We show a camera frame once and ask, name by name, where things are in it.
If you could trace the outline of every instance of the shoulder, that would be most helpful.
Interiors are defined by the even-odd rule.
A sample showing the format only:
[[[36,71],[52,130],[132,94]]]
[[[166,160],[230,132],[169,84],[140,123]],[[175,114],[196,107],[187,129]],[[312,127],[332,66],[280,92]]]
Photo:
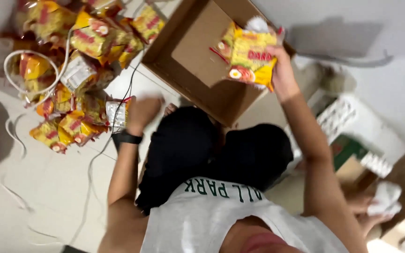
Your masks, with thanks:
[[[101,240],[98,253],[139,253],[149,217],[126,219],[109,227]]]

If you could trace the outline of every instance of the black cable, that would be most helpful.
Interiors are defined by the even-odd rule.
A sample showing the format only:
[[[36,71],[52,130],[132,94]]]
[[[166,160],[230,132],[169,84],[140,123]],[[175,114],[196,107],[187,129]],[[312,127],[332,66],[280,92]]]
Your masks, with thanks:
[[[134,68],[134,71],[132,72],[131,82],[130,82],[130,84],[129,84],[129,87],[127,88],[126,94],[124,95],[122,101],[126,99],[127,94],[129,94],[129,96],[131,96],[131,93],[132,93],[132,81],[133,81],[133,79],[134,79],[134,74],[135,74],[135,72],[137,71],[137,68],[140,66],[140,63],[141,63],[141,60],[139,61],[139,63],[137,64],[137,66]],[[95,190],[95,188],[94,188],[94,186],[93,186],[93,180],[92,180],[93,167],[92,167],[92,164],[93,164],[93,161],[94,161],[98,156],[100,156],[100,155],[106,150],[107,146],[109,145],[110,140],[112,139],[113,133],[114,133],[114,131],[115,131],[116,115],[118,114],[118,111],[120,110],[120,107],[121,107],[122,104],[123,104],[123,103],[120,102],[120,104],[119,104],[118,107],[116,108],[115,117],[113,118],[113,124],[112,124],[112,132],[110,133],[110,137],[109,137],[109,139],[107,140],[107,142],[106,142],[106,144],[105,144],[103,150],[101,150],[97,155],[95,155],[95,156],[90,160],[89,167],[88,167],[88,169],[87,169],[87,176],[88,176],[89,185],[88,185],[88,188],[87,188],[87,195],[86,195],[86,201],[85,201],[85,203],[84,203],[84,211],[83,211],[83,213],[82,213],[82,220],[81,220],[81,223],[79,224],[79,227],[76,229],[76,232],[74,233],[73,237],[71,238],[71,240],[70,240],[70,242],[69,242],[69,245],[70,245],[70,246],[72,246],[72,245],[76,242],[77,237],[78,237],[79,234],[81,233],[82,228],[84,227],[84,225],[85,225],[85,223],[86,223],[86,221],[87,221],[87,212],[88,212],[88,207],[89,207],[89,202],[90,202],[90,192],[93,191],[93,194],[95,195],[95,198],[98,198],[98,197],[96,196],[96,190]]]

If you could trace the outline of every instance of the person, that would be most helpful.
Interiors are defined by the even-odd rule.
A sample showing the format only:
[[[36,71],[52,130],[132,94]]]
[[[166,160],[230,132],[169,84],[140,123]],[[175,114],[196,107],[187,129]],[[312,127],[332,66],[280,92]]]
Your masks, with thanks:
[[[280,46],[267,51],[278,60],[272,84],[305,158],[303,214],[292,216],[263,195],[293,160],[282,129],[259,124],[233,130],[216,149],[219,135],[207,115],[178,108],[151,137],[137,200],[138,142],[121,143],[100,253],[367,252],[290,57]],[[142,136],[162,103],[158,97],[135,101],[127,135]]]

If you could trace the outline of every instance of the white wall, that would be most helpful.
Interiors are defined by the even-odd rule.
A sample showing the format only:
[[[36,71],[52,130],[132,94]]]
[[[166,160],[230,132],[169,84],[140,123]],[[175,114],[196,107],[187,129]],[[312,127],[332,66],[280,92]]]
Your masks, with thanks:
[[[300,52],[395,59],[380,68],[348,68],[356,94],[405,139],[405,1],[252,0]]]

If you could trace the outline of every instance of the white cloth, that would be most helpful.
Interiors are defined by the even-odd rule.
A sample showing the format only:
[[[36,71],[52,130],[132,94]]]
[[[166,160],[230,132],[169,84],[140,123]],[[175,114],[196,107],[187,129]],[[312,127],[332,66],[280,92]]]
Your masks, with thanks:
[[[387,181],[381,181],[378,184],[374,200],[376,204],[368,207],[367,213],[369,216],[374,215],[395,215],[401,211],[401,204],[398,202],[401,196],[401,187]]]
[[[248,216],[304,253],[348,252],[319,219],[292,216],[254,187],[195,177],[151,209],[140,253],[217,253],[232,225]]]

